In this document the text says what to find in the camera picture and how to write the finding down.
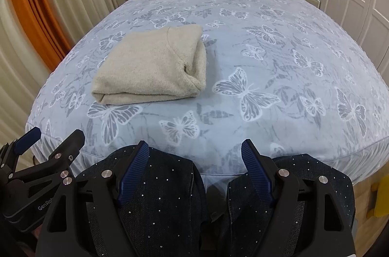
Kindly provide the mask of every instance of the metal bolt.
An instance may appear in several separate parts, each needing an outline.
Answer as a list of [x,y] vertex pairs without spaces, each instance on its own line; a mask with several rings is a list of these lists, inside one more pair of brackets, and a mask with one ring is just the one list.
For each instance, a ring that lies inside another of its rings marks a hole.
[[62,182],[65,186],[70,185],[73,179],[71,177],[66,177]]
[[112,176],[112,171],[110,171],[109,169],[104,170],[104,171],[101,173],[101,176],[102,176],[103,178],[111,177],[111,176]]
[[64,171],[61,173],[61,178],[66,178],[68,175],[69,175],[69,172],[68,172],[67,170],[64,170]]
[[318,180],[321,182],[321,183],[327,183],[328,182],[328,178],[326,176],[320,176],[318,178]]
[[278,171],[278,173],[280,174],[280,176],[282,177],[288,177],[289,176],[289,172],[286,170],[286,169],[280,169]]

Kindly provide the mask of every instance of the orange curtain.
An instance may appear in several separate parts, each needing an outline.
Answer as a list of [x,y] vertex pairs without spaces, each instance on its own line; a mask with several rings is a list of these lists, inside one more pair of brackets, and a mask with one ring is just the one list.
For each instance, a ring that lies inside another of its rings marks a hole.
[[71,44],[63,33],[48,0],[12,0],[23,30],[47,67],[54,71]]

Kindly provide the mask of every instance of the folded sweater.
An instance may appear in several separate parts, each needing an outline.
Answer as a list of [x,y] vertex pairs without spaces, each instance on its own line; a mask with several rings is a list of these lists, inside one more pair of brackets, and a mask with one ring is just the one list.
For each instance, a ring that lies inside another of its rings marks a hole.
[[201,35],[195,24],[127,34],[98,69],[92,95],[101,104],[197,96],[207,65]]

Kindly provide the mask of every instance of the yellow object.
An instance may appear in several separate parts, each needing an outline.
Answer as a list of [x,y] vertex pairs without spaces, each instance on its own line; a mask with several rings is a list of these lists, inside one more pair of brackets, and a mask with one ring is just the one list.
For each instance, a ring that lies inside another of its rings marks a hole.
[[367,218],[372,216],[381,217],[389,214],[389,175],[382,178],[379,183],[371,186],[371,191],[377,191],[375,208],[367,212]]

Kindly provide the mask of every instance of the bed sheet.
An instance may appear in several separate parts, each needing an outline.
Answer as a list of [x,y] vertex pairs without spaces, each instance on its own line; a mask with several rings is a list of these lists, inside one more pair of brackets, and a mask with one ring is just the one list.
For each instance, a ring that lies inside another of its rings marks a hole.
[[[203,27],[207,50],[207,88],[198,97],[95,102],[93,76],[125,34],[190,23]],[[304,0],[129,0],[50,75],[26,130],[42,130],[33,147],[40,161],[83,130],[85,145],[72,165],[77,174],[145,140],[193,160],[206,187],[224,194],[228,181],[246,171],[240,145],[247,138],[264,155],[307,153],[353,182],[364,179],[388,161],[388,98],[363,50]]]

